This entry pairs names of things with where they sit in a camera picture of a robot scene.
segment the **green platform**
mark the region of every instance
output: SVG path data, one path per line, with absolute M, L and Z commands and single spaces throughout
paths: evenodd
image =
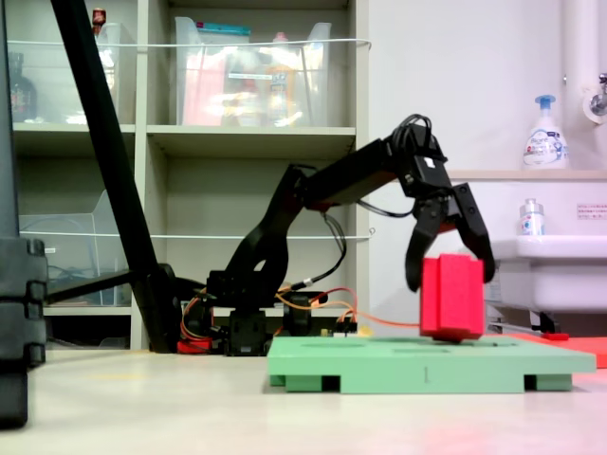
M 271 386 L 342 393 L 570 391 L 593 355 L 510 337 L 452 345 L 425 337 L 276 337 Z

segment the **black bottle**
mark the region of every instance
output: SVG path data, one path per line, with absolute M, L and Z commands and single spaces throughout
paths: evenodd
M 36 89 L 23 77 L 23 60 L 22 53 L 9 52 L 10 106 L 15 122 L 36 118 Z

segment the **white floor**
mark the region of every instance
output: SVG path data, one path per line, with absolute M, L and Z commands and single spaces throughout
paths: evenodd
M 263 358 L 49 357 L 30 375 L 30 422 L 0 432 L 1 455 L 607 453 L 607 371 L 569 393 L 284 394 Z

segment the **red mat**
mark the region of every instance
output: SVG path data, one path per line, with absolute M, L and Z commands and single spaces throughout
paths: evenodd
M 597 356 L 597 368 L 607 368 L 607 337 L 579 337 L 569 338 L 566 341 L 553 341 L 529 334 L 508 334 L 508 337 L 549 344 L 558 348 L 570 349 Z

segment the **red cube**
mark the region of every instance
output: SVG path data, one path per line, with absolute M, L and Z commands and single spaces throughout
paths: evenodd
M 426 258 L 421 285 L 420 334 L 459 343 L 485 331 L 483 262 L 463 254 Z

